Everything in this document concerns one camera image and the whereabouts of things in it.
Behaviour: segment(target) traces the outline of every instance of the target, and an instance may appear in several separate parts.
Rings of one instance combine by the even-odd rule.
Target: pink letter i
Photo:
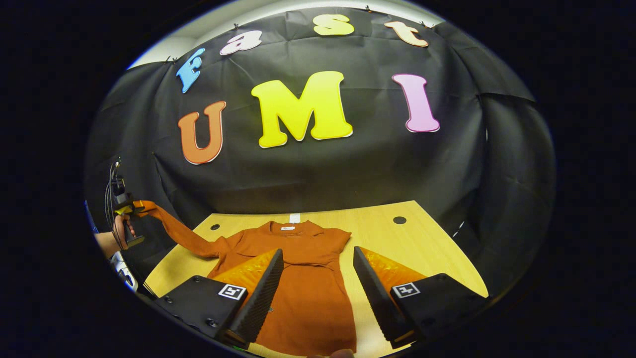
[[[391,77],[402,86],[406,103],[408,105],[409,119],[406,128],[411,132],[436,132],[439,130],[439,122],[433,118],[429,100],[426,98],[424,85],[426,80],[422,77],[400,73]]]

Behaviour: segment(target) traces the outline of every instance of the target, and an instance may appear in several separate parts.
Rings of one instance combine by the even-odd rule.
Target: t-shirt collar
[[[290,227],[293,226],[295,229],[292,230],[280,230],[281,227]],[[286,224],[280,224],[275,221],[269,221],[265,223],[263,226],[258,228],[258,231],[263,234],[269,235],[301,235],[301,236],[316,236],[318,234],[322,234],[324,230],[314,224],[313,222],[306,220],[304,222],[290,224],[289,222]]]

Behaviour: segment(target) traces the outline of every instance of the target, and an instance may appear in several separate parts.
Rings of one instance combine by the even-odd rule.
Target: orange t-shirt
[[[351,233],[323,229],[311,221],[265,225],[208,242],[163,208],[142,201],[140,216],[163,222],[170,237],[202,257],[219,257],[209,278],[274,248],[283,251],[284,269],[256,343],[291,355],[330,355],[356,351],[356,325],[340,273],[340,252]],[[293,230],[281,227],[294,226]]]

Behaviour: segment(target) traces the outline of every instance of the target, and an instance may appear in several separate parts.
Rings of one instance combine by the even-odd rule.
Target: wooden table
[[[395,217],[404,217],[396,224]],[[212,214],[193,231],[209,241],[219,236],[231,236],[241,230],[262,226],[269,220],[289,222],[287,214],[228,215]],[[340,254],[340,269],[354,312],[358,357],[381,357],[406,347],[392,349],[384,339],[369,301],[353,267],[354,246],[362,246],[405,266],[432,276],[446,273],[475,293],[487,297],[488,290],[481,276],[442,228],[414,201],[347,210],[301,213],[302,222],[309,220],[319,226],[337,227],[351,232],[351,238]],[[220,225],[216,230],[211,227]],[[159,296],[194,275],[207,276],[218,259],[195,256],[177,245],[150,273],[146,283]],[[297,357],[275,352],[261,345],[250,344],[249,351],[263,357]]]

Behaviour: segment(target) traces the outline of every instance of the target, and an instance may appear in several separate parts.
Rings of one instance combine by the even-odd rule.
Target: letter f
[[[177,71],[177,76],[181,78],[181,82],[183,82],[183,93],[192,86],[192,83],[198,78],[201,71],[196,71],[196,68],[201,66],[201,57],[200,54],[205,51],[204,48],[199,48],[190,58],[186,61],[186,63],[181,66],[179,71]]]

